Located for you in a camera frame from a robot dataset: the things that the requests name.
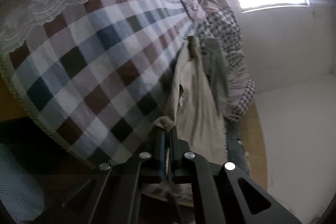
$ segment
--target towel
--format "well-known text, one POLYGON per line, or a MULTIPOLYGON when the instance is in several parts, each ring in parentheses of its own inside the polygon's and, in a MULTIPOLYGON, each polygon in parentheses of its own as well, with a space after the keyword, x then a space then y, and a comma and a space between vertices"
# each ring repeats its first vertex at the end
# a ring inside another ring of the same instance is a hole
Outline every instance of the towel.
POLYGON ((223 116, 217 112, 203 71, 197 37, 188 37, 182 46, 164 116, 154 124, 167 131, 176 126, 178 138, 209 162, 222 165, 227 161, 223 116))

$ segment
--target checkered bedsheet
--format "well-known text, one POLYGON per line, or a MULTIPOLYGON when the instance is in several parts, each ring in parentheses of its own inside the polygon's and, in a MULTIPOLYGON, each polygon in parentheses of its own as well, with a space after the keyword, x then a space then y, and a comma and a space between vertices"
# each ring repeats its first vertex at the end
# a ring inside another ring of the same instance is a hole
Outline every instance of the checkered bedsheet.
POLYGON ((234 89, 240 90, 241 95, 229 99, 230 112, 226 113, 226 118, 238 121, 251 104, 255 85, 245 66, 241 31, 236 18, 226 0, 181 1, 194 22, 197 34, 221 39, 231 78, 244 74, 245 78, 240 79, 239 87, 237 83, 232 83, 234 89))
POLYGON ((47 133, 94 164, 120 163, 162 115, 193 30, 180 0, 89 0, 35 27, 5 63, 47 133))

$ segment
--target black metal bracket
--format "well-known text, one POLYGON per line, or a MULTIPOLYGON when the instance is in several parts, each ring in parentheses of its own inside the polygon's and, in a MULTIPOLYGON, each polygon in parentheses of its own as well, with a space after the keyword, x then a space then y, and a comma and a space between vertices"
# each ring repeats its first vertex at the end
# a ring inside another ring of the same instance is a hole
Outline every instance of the black metal bracket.
POLYGON ((210 163, 178 139, 176 129, 160 128, 145 151, 126 163, 102 164, 33 224, 136 224, 143 183, 191 183, 197 224, 300 224, 234 163, 210 163), (169 148, 170 174, 165 174, 169 148))

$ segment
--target metal bolt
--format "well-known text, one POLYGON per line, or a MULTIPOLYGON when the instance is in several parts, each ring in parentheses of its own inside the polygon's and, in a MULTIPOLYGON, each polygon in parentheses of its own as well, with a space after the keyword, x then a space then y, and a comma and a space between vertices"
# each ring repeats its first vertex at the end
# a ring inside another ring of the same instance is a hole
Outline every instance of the metal bolt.
POLYGON ((151 154, 150 153, 148 153, 148 152, 142 152, 142 153, 140 153, 140 158, 142 158, 142 159, 148 159, 150 156, 151 156, 151 154))
POLYGON ((184 154, 184 157, 186 158, 186 159, 193 159, 193 158, 195 158, 195 153, 194 152, 187 152, 187 153, 185 153, 184 154))
POLYGON ((233 162, 227 162, 224 164, 225 169, 227 170, 234 170, 236 168, 235 164, 233 162))
POLYGON ((107 162, 99 165, 99 169, 102 170, 102 171, 106 171, 106 170, 108 170, 110 168, 111 168, 111 165, 108 164, 107 162))

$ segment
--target white wall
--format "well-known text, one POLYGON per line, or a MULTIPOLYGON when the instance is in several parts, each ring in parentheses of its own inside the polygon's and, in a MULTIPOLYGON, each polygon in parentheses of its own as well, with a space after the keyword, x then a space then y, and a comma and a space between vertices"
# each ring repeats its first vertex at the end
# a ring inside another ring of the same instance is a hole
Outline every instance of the white wall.
POLYGON ((305 224, 336 192, 336 76, 255 95, 268 192, 305 224))
POLYGON ((241 27, 246 63, 257 92, 331 73, 332 0, 247 13, 241 12, 238 0, 227 1, 241 27))

